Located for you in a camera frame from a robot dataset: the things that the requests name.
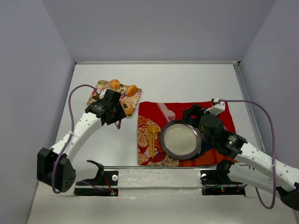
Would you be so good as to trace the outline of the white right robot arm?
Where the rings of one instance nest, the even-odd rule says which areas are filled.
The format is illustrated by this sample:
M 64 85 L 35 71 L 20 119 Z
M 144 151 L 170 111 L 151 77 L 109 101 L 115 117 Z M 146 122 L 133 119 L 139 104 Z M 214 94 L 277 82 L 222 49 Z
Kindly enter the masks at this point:
M 212 100 L 212 107 L 206 109 L 199 105 L 183 111 L 183 121 L 199 129 L 203 139 L 218 153 L 228 158 L 245 163 L 252 169 L 236 167 L 230 171 L 233 162 L 223 160 L 217 169 L 231 181 L 243 182 L 272 193 L 272 199 L 279 196 L 286 206 L 299 209 L 299 170 L 287 166 L 254 147 L 242 136 L 225 130 L 219 115 L 225 111 L 226 101 L 219 98 Z

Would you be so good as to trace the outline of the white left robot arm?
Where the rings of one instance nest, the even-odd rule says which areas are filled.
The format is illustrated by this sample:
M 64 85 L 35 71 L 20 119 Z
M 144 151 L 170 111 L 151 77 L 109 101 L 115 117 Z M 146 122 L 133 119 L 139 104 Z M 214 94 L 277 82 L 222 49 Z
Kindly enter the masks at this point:
M 121 94 L 111 89 L 100 93 L 98 101 L 91 103 L 77 123 L 71 114 L 71 130 L 49 149 L 37 154 L 37 179 L 50 186 L 55 194 L 67 192 L 78 182 L 101 181 L 104 166 L 93 160 L 74 163 L 74 158 L 86 141 L 104 125 L 116 124 L 120 128 L 126 114 L 121 106 Z

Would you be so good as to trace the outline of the ring bagel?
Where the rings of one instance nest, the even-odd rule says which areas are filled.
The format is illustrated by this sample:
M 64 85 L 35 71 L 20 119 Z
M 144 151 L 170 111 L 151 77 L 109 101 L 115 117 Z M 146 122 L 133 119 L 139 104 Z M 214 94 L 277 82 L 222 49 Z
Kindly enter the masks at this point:
M 121 101 L 121 106 L 122 106 L 126 116 L 129 116 L 132 114 L 133 106 L 129 101 L 127 101 L 127 100 Z

